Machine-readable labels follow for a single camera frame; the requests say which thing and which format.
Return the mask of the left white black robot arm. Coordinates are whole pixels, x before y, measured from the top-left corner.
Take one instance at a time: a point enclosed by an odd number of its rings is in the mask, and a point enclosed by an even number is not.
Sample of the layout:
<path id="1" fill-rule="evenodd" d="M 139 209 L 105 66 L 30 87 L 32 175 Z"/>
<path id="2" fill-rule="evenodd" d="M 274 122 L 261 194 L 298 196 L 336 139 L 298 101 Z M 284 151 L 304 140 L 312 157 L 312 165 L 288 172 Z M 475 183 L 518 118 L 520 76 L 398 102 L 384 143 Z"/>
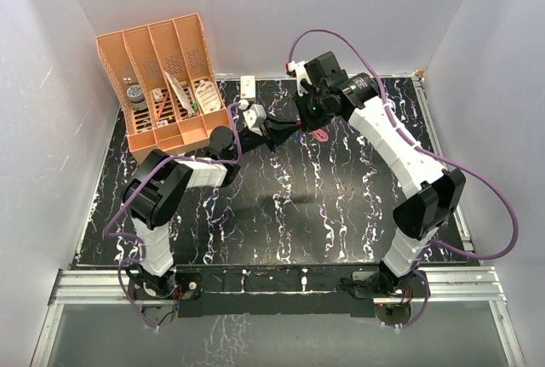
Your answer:
<path id="1" fill-rule="evenodd" d="M 169 244 L 168 223 L 186 190 L 222 188 L 232 184 L 240 171 L 239 159 L 261 145 L 274 151 L 302 128 L 299 121 L 267 117 L 260 134 L 245 127 L 235 132 L 218 126 L 209 138 L 202 158 L 173 159 L 161 150 L 148 154 L 126 188 L 136 237 L 142 241 L 137 273 L 126 273 L 148 295 L 165 298 L 175 291 L 174 258 Z"/>

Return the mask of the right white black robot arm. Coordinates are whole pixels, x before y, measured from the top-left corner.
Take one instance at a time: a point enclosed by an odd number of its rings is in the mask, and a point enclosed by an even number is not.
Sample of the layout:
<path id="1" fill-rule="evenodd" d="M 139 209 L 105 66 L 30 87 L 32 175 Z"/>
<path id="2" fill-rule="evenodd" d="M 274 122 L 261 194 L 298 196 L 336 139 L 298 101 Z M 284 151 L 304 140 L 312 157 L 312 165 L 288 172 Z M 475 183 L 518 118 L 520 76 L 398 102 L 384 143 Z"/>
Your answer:
<path id="1" fill-rule="evenodd" d="M 340 117 L 356 129 L 392 170 L 405 195 L 393 211 L 396 233 L 378 271 L 364 287 L 375 293 L 401 295 L 410 286 L 416 261 L 433 235 L 456 210 L 466 183 L 459 169 L 448 170 L 416 150 L 414 138 L 398 120 L 390 120 L 380 85 L 367 73 L 349 77 L 335 55 L 290 61 L 301 127 L 314 131 Z"/>

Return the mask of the white label packet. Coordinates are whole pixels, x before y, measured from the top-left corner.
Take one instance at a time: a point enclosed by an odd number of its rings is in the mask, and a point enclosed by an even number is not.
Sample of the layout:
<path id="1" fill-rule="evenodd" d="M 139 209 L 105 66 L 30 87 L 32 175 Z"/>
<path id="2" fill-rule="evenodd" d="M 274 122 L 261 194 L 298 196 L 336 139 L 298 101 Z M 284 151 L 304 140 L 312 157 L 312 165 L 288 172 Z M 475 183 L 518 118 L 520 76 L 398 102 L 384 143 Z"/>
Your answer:
<path id="1" fill-rule="evenodd" d="M 222 108 L 222 100 L 217 86 L 210 80 L 197 81 L 195 98 L 203 114 L 216 112 Z"/>

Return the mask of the white paper sachet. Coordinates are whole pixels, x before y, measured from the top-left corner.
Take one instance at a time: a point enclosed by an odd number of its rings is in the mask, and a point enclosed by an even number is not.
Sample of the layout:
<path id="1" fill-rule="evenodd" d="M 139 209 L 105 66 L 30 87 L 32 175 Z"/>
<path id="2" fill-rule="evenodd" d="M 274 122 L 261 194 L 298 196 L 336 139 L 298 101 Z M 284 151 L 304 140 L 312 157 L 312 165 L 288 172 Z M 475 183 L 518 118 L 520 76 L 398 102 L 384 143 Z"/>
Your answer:
<path id="1" fill-rule="evenodd" d="M 164 71 L 163 73 L 167 78 L 170 86 L 174 90 L 175 96 L 181 103 L 182 108 L 186 111 L 186 115 L 188 117 L 192 117 L 194 114 L 194 110 L 192 108 L 190 96 L 186 93 L 181 83 L 173 75 L 171 75 L 167 71 Z"/>

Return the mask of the orange pen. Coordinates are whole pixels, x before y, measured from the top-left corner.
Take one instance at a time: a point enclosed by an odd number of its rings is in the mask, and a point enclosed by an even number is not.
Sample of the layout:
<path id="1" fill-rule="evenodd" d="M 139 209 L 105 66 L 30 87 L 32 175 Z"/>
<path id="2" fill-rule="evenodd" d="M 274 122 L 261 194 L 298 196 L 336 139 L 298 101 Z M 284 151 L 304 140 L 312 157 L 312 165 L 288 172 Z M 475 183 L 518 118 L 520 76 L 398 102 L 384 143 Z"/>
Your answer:
<path id="1" fill-rule="evenodd" d="M 166 107 L 166 104 L 167 104 L 168 100 L 169 100 L 168 96 L 165 96 L 163 98 L 163 101 L 162 101 L 160 107 L 158 108 L 158 112 L 157 112 L 157 116 L 156 116 L 157 121 L 159 121 L 161 116 L 163 115 L 164 108 Z"/>

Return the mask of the small white card box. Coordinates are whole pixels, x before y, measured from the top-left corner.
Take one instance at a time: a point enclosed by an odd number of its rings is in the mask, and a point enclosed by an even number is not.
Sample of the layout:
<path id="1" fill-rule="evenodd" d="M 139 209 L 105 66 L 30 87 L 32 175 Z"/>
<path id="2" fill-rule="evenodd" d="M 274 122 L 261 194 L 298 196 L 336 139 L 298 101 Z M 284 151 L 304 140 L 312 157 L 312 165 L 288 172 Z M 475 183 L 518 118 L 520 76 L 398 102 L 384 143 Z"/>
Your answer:
<path id="1" fill-rule="evenodd" d="M 167 89 L 155 88 L 152 90 L 152 97 L 155 103 L 163 102 L 167 94 L 168 94 Z"/>

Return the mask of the orange plastic file organizer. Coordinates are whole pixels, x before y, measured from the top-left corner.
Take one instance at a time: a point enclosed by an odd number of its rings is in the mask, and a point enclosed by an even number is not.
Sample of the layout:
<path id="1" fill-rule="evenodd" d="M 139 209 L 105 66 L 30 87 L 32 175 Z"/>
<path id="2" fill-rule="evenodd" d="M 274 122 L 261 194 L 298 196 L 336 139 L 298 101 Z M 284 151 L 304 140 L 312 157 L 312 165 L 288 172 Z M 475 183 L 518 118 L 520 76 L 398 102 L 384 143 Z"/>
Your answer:
<path id="1" fill-rule="evenodd" d="M 209 144 L 211 132 L 229 124 L 226 104 L 215 79 L 203 23 L 198 14 L 111 32 L 96 38 L 97 52 L 123 110 L 129 151 L 142 163 L 150 151 L 160 149 L 180 155 Z M 164 75 L 173 75 L 190 96 L 194 114 L 186 115 Z M 222 100 L 219 111 L 203 114 L 195 98 L 196 83 L 210 80 Z M 139 84 L 147 109 L 135 111 L 127 88 Z M 167 89 L 169 100 L 163 115 L 156 116 L 152 90 Z"/>

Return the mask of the grey round tin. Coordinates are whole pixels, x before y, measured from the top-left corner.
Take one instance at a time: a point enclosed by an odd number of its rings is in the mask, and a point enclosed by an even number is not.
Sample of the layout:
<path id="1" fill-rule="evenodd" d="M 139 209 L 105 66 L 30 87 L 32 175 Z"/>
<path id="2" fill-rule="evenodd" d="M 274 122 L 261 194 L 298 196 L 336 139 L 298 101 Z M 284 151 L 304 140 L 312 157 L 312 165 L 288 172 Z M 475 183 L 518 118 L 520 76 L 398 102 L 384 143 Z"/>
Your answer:
<path id="1" fill-rule="evenodd" d="M 132 84 L 127 88 L 127 98 L 132 108 L 139 112 L 147 109 L 144 90 L 139 84 Z"/>

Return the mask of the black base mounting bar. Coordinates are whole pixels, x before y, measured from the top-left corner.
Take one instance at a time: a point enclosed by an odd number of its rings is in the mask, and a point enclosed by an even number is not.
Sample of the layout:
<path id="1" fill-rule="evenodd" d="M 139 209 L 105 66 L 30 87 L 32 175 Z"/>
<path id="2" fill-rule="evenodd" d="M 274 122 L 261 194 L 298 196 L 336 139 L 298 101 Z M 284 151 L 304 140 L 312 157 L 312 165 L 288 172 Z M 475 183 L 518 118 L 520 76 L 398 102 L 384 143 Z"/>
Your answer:
<path id="1" fill-rule="evenodd" d="M 180 318 L 216 315 L 348 314 L 373 318 L 381 307 L 425 298 L 425 274 L 410 273 L 393 287 L 377 265 L 178 266 Z"/>

